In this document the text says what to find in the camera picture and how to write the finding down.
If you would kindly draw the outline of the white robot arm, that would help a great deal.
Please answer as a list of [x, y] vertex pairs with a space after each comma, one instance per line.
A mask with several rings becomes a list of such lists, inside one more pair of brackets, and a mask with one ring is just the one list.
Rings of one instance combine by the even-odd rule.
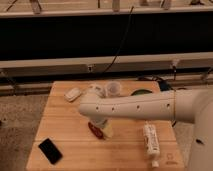
[[188, 171], [213, 171], [213, 89], [170, 90], [104, 98], [95, 86], [79, 104], [79, 113], [92, 122], [107, 118], [176, 120], [194, 124]]

